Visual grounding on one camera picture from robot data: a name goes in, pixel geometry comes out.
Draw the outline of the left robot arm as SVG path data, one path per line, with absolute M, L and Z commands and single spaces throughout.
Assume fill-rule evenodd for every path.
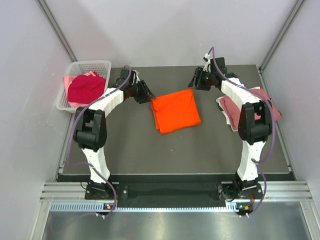
M 137 70 L 124 68 L 115 84 L 97 100 L 77 108 L 73 140 L 84 153 L 90 171 L 85 189 L 86 200 L 108 200 L 116 196 L 115 188 L 109 182 L 111 172 L 104 150 L 108 136 L 106 117 L 128 98 L 144 104 L 154 97 L 145 81 L 139 78 Z

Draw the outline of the orange t shirt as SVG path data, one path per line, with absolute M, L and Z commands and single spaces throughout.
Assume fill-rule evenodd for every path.
M 161 134 L 169 134 L 202 123 L 194 91 L 185 89 L 151 100 L 155 127 Z

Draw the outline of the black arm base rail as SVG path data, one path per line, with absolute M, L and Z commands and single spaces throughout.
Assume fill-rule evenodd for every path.
M 85 200 L 117 199 L 120 208 L 206 208 L 223 207 L 226 200 L 255 200 L 263 195 L 263 177 L 257 187 L 238 193 L 231 174 L 205 175 L 113 175 L 112 187 L 91 183 L 87 175 L 63 175 L 61 183 L 81 187 Z

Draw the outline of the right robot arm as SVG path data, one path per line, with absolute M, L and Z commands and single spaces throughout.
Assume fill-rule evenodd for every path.
M 258 166 L 262 150 L 273 133 L 272 105 L 252 89 L 246 88 L 234 73 L 229 73 L 223 57 L 204 55 L 204 67 L 195 69 L 188 87 L 209 91 L 216 87 L 239 109 L 238 134 L 242 140 L 239 167 L 232 188 L 222 188 L 220 196 L 228 201 L 245 198 L 258 186 Z

